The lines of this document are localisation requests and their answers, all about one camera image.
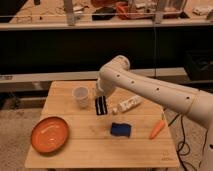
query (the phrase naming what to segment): cable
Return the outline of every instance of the cable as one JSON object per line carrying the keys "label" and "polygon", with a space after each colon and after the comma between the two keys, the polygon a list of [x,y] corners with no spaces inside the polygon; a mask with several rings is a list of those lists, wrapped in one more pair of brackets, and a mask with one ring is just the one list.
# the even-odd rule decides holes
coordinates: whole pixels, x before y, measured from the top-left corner
{"label": "cable", "polygon": [[168,126],[171,126],[171,125],[177,120],[177,118],[178,118],[179,116],[180,116],[180,115],[177,114],[177,115],[172,119],[172,121],[168,124]]}
{"label": "cable", "polygon": [[[186,167],[185,164],[191,166],[195,171],[197,171],[197,169],[191,163],[183,161],[181,159],[181,156],[186,156],[190,153],[190,146],[186,143],[186,134],[185,134],[184,124],[183,124],[183,115],[181,116],[181,129],[183,133],[183,140],[178,143],[178,149],[177,149],[178,158],[180,160],[181,165],[183,166],[184,171],[188,171],[188,168]],[[186,153],[181,153],[181,150],[183,150],[185,145],[187,145],[188,151]]]}
{"label": "cable", "polygon": [[206,146],[207,134],[208,134],[208,130],[207,130],[206,133],[205,133],[205,139],[204,139],[203,148],[202,148],[202,155],[204,154],[204,149],[205,149],[205,146]]}

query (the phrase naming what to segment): orange carrot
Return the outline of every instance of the orange carrot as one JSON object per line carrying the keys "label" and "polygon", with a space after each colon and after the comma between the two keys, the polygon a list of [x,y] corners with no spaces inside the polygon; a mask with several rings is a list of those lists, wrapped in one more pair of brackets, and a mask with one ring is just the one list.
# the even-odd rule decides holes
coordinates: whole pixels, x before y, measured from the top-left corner
{"label": "orange carrot", "polygon": [[164,120],[158,121],[152,129],[149,139],[154,139],[158,135],[158,133],[164,128],[165,125],[166,124]]}

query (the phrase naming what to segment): carrot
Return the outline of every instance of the carrot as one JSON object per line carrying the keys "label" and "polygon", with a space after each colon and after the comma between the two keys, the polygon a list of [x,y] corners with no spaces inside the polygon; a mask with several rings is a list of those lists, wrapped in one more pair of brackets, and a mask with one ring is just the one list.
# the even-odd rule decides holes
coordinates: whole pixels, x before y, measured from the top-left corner
{"label": "carrot", "polygon": [[164,120],[158,121],[152,129],[149,139],[154,139],[159,134],[159,132],[165,127],[165,125],[166,124]]}

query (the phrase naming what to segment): red object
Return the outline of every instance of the red object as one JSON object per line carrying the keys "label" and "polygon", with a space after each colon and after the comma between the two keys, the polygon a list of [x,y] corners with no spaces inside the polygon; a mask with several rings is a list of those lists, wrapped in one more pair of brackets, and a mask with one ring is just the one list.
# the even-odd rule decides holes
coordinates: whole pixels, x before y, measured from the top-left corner
{"label": "red object", "polygon": [[48,117],[41,120],[33,129],[31,144],[40,153],[58,150],[69,136],[69,127],[59,117]]}
{"label": "red object", "polygon": [[165,125],[166,124],[164,120],[158,121],[152,129],[149,139],[154,139],[159,134],[159,132],[165,127]]}
{"label": "red object", "polygon": [[98,8],[98,7],[104,7],[107,5],[112,5],[116,2],[117,0],[91,0],[91,4]]}

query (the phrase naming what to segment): blue sponge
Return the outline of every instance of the blue sponge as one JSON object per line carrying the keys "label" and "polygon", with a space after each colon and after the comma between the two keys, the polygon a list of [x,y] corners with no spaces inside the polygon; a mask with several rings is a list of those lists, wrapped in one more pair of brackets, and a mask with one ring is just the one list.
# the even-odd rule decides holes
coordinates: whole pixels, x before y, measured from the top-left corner
{"label": "blue sponge", "polygon": [[130,137],[131,134],[131,125],[122,123],[112,123],[111,131],[110,133],[114,136],[127,136]]}

